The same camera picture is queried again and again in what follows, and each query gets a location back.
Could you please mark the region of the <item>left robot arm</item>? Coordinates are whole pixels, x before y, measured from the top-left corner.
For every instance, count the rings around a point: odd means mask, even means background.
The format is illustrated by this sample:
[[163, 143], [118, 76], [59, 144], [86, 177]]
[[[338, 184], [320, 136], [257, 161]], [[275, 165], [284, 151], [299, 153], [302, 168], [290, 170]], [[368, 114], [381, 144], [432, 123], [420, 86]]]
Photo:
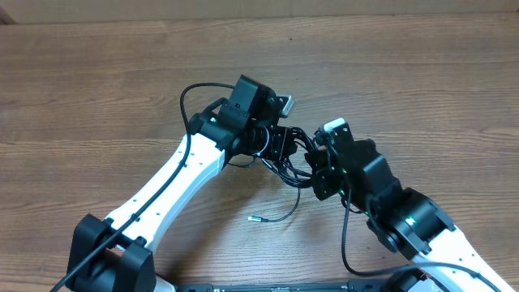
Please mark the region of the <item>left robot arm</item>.
[[104, 218], [86, 215], [75, 227], [66, 275], [53, 289], [175, 291], [157, 275], [154, 255], [193, 195], [237, 155], [266, 157], [277, 123], [294, 106], [290, 95], [245, 75], [192, 118], [169, 160], [127, 202]]

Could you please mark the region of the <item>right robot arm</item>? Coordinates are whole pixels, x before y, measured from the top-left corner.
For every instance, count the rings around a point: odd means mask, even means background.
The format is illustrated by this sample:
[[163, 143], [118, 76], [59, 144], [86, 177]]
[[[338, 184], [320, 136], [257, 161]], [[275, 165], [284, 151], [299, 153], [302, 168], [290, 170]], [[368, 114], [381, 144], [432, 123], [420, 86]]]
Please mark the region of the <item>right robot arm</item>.
[[338, 194], [345, 208], [356, 207], [391, 252], [410, 264], [365, 273], [391, 274], [386, 290], [420, 291], [425, 285], [404, 274], [420, 271], [429, 290], [510, 291], [512, 287], [475, 251], [454, 220], [431, 198], [403, 188], [372, 140], [355, 140], [339, 118], [315, 133], [318, 149], [307, 154], [312, 187], [319, 200]]

